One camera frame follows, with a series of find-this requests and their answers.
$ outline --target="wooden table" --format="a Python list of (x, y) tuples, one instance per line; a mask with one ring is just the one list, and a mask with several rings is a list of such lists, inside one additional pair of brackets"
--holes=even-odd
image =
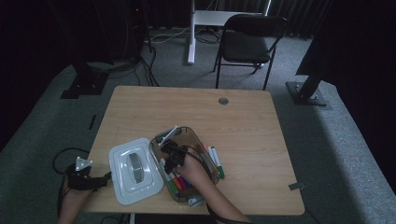
[[(219, 98), (229, 103), (221, 105)], [(151, 139), (175, 125), (188, 126), (218, 149), (226, 177), (217, 184), (246, 215), (300, 215), (296, 183), (271, 95), (267, 91), (119, 86), (114, 90), (89, 160), (92, 176), (109, 171), (111, 148), (140, 137)], [(112, 181), (95, 192), (85, 211), (207, 214), (204, 205), (175, 202), (166, 188), (132, 205), (117, 202)]]

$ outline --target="white desk frame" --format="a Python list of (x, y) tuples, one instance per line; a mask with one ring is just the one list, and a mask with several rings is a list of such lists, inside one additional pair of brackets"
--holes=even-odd
[(269, 8), (269, 3), (265, 8), (265, 13), (251, 13), (251, 12), (232, 12), (232, 11), (206, 11), (195, 10), (195, 0), (191, 0), (191, 38), (189, 49), (189, 64), (194, 64), (195, 61), (195, 25), (212, 25), (223, 26), (225, 22), (236, 14), (251, 14), (251, 15), (266, 15)]

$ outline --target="person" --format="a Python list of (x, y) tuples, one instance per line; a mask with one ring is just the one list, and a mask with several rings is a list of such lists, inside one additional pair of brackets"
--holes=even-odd
[[(180, 174), (201, 193), (207, 205), (218, 216), (236, 222), (249, 223), (249, 219), (216, 187), (207, 175), (200, 162), (190, 155), (186, 155), (184, 165), (177, 167), (174, 172)], [(59, 224), (75, 223), (78, 213), (81, 211), (92, 190), (78, 191), (68, 189), (65, 183), (65, 195), (62, 202)]]

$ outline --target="chair seat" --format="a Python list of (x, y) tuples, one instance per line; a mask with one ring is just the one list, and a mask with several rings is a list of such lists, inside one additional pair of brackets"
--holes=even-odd
[(223, 58), (231, 63), (268, 63), (270, 55), (263, 37), (227, 33), (223, 43)]

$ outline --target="chair backrest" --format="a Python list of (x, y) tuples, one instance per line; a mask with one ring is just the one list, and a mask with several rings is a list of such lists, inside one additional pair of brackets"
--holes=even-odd
[(225, 22), (223, 32), (233, 30), (245, 35), (282, 38), (288, 27), (288, 21), (281, 17), (237, 14)]

